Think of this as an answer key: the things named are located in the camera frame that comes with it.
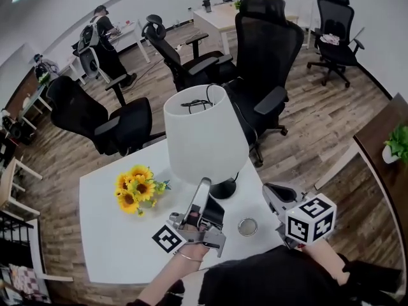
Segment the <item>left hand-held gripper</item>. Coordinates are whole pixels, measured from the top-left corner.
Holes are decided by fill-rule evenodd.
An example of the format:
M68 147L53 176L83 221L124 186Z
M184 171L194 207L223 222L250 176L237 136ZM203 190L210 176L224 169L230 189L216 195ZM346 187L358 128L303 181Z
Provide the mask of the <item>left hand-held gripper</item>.
M222 232L224 209L209 196L211 180L202 178L187 212L173 212L165 224L152 236L153 241L166 253L185 245L203 245L214 249L221 257L226 242Z

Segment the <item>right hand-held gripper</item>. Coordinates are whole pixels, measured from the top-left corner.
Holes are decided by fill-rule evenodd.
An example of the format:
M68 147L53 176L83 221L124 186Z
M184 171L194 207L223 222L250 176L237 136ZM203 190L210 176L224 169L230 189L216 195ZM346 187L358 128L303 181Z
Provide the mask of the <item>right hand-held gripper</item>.
M263 184L262 193L281 222L277 231L289 248L296 244L312 245L333 231L337 206L324 194L308 193L284 182Z

